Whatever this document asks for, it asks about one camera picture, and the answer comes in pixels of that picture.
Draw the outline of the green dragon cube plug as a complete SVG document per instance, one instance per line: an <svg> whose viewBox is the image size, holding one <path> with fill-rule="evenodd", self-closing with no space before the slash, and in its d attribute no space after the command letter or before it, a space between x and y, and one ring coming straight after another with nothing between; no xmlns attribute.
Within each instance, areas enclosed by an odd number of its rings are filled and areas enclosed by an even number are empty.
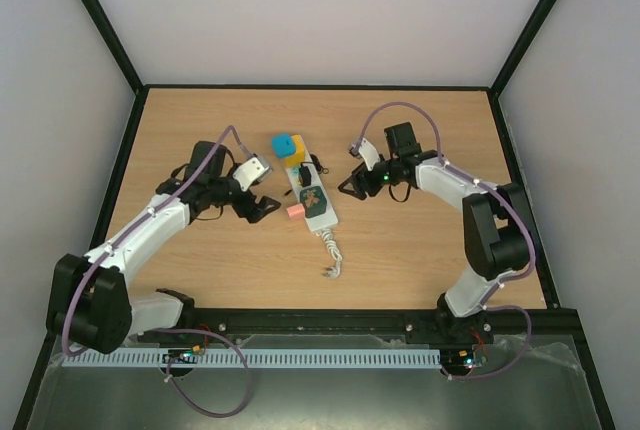
<svg viewBox="0 0 640 430"><path fill-rule="evenodd" d="M305 207L308 219L323 215L327 211L328 200L321 186L310 186L299 192L299 202Z"/></svg>

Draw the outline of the black adapter plug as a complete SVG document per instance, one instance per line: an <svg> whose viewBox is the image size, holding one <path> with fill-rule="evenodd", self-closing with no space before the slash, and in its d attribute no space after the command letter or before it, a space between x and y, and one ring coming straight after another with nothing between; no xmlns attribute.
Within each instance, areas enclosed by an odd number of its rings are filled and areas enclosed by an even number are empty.
<svg viewBox="0 0 640 430"><path fill-rule="evenodd" d="M311 170L307 165L300 165L298 167L298 182L302 188L309 187L312 181Z"/></svg>

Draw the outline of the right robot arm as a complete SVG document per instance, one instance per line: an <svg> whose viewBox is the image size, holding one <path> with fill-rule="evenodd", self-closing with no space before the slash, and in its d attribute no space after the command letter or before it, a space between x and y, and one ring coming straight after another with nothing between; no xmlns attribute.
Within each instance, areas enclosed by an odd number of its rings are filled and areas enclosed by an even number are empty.
<svg viewBox="0 0 640 430"><path fill-rule="evenodd" d="M453 165L442 152L438 131L431 151L421 148L409 122L388 127L384 134L388 158L364 134L351 144L349 153L362 163L339 185L339 191L365 200L385 186L407 183L409 190L435 195L461 212L467 264L456 283L439 297L434 317L438 334L458 341L499 289L536 269L536 244L527 226L528 203L518 185L494 185Z"/></svg>

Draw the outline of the pink cube plug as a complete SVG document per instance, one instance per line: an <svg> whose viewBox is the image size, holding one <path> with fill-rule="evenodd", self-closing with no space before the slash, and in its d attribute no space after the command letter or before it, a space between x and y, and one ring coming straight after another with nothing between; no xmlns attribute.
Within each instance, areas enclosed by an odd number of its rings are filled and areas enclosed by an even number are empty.
<svg viewBox="0 0 640 430"><path fill-rule="evenodd" d="M287 207L286 212L288 218L292 221L304 219L306 214L305 207L302 203L297 203L295 205Z"/></svg>

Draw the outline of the white power strip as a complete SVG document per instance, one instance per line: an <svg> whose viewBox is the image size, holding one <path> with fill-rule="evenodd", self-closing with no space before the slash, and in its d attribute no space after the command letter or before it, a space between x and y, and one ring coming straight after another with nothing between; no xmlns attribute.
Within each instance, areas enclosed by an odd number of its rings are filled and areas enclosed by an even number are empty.
<svg viewBox="0 0 640 430"><path fill-rule="evenodd" d="M339 219L321 180L312 156L306 152L302 162L289 166L281 159L295 202L286 208L290 220L304 222L311 234L320 236L332 230Z"/></svg>

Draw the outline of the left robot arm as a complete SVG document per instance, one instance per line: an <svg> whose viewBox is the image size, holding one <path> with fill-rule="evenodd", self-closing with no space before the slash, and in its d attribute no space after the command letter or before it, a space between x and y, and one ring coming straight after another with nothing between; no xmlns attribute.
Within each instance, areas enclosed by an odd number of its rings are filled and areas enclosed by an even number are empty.
<svg viewBox="0 0 640 430"><path fill-rule="evenodd" d="M189 162L171 172L123 229L84 255L66 254L56 263L46 327L61 336L67 355L74 353L72 343L109 354L134 334L194 326L193 298L169 289L133 297L129 290L145 263L210 208L231 207L251 224L279 208L251 191L271 173L269 163L251 154L227 166L232 158L222 144L196 143Z"/></svg>

